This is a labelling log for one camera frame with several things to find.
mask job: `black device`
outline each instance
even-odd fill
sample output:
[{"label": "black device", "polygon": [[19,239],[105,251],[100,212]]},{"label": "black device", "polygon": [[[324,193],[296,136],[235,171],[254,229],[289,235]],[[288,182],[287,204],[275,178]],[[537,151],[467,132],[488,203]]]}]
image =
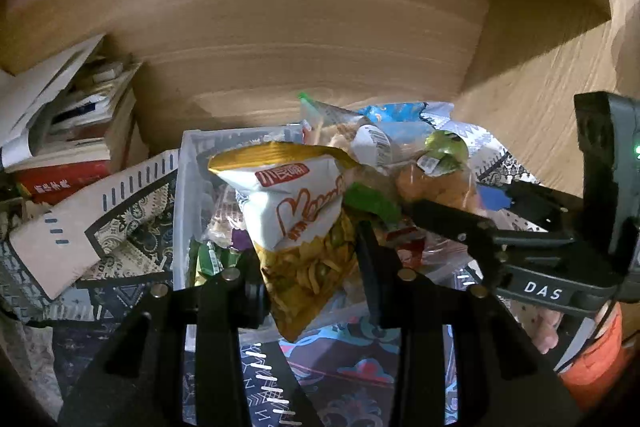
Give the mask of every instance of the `black device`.
[{"label": "black device", "polygon": [[[390,427],[443,424],[442,325],[454,332],[457,425],[578,425],[577,406],[553,371],[558,361],[537,352],[495,297],[564,312],[574,319],[565,328],[575,328],[572,339],[607,301],[639,298],[638,103],[594,92],[576,95],[575,107],[584,198],[534,184],[505,188],[511,210],[548,232],[498,230],[490,219],[432,201],[405,208],[418,226],[468,246],[484,275],[481,285],[466,292],[438,287],[402,268],[369,223],[357,226],[371,318],[382,328],[401,328]],[[60,425],[182,425],[181,355],[186,325],[197,324],[198,424],[249,427],[238,328],[257,328],[268,310],[253,251],[201,287],[154,286],[73,387]],[[561,346],[563,355],[569,347]]]}]

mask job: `red book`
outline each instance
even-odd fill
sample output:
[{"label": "red book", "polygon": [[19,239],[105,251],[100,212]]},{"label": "red book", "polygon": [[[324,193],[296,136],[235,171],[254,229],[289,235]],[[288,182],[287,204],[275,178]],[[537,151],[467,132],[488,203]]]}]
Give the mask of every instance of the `red book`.
[{"label": "red book", "polygon": [[111,174],[109,160],[53,165],[14,172],[14,179],[25,196],[35,203],[56,204]]}]

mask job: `yellow and white snack bag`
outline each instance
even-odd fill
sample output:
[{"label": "yellow and white snack bag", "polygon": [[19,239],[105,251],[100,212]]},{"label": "yellow and white snack bag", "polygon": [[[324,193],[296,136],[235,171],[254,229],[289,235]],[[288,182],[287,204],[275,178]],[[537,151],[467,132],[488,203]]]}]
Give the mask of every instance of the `yellow and white snack bag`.
[{"label": "yellow and white snack bag", "polygon": [[230,150],[209,160],[209,170],[236,189],[271,314],[290,342],[354,266],[355,236],[342,195],[357,166],[342,150],[286,142]]}]

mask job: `white barcode label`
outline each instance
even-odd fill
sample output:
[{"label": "white barcode label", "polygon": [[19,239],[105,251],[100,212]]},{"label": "white barcode label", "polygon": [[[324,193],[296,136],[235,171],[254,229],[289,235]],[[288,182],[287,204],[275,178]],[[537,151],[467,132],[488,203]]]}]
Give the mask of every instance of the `white barcode label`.
[{"label": "white barcode label", "polygon": [[388,137],[374,125],[363,125],[358,129],[351,150],[358,162],[372,167],[388,165],[393,159]]},{"label": "white barcode label", "polygon": [[437,158],[432,158],[431,156],[420,156],[418,161],[416,162],[418,167],[422,169],[425,174],[431,174],[440,163],[440,160]]}]

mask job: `orange clothing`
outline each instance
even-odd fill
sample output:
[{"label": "orange clothing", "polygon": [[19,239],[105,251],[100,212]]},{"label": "orange clothing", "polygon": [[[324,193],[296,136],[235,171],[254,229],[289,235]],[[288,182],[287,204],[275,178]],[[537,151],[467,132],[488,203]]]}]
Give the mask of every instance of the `orange clothing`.
[{"label": "orange clothing", "polygon": [[610,327],[574,364],[560,374],[578,406],[586,410],[596,405],[620,377],[631,352],[622,348],[622,311],[616,304]]}]

